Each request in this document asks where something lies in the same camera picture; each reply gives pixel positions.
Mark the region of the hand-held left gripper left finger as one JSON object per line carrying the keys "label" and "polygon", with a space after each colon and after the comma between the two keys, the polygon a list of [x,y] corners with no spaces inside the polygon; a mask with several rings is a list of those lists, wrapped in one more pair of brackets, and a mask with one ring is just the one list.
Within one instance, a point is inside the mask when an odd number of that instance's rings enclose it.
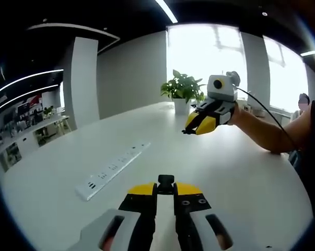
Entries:
{"label": "hand-held left gripper left finger", "polygon": [[81,230],[68,250],[149,250],[155,232],[157,184],[131,188],[118,209],[109,209]]}

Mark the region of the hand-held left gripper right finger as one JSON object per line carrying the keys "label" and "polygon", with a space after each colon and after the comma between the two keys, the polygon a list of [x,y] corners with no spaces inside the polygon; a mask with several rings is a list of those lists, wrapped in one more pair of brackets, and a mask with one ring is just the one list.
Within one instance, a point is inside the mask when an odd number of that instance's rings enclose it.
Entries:
{"label": "hand-held left gripper right finger", "polygon": [[251,250],[251,242],[237,232],[239,226],[228,230],[200,189],[181,182],[175,182],[173,189],[181,250]]}

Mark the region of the person's right hand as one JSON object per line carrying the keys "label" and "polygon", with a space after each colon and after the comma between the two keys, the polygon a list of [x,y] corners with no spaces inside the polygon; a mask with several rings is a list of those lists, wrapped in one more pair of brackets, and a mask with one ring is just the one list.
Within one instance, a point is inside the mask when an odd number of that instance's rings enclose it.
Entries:
{"label": "person's right hand", "polygon": [[248,111],[240,108],[238,103],[235,103],[234,112],[230,118],[229,124],[236,125],[239,128],[247,127],[251,124],[253,115]]}

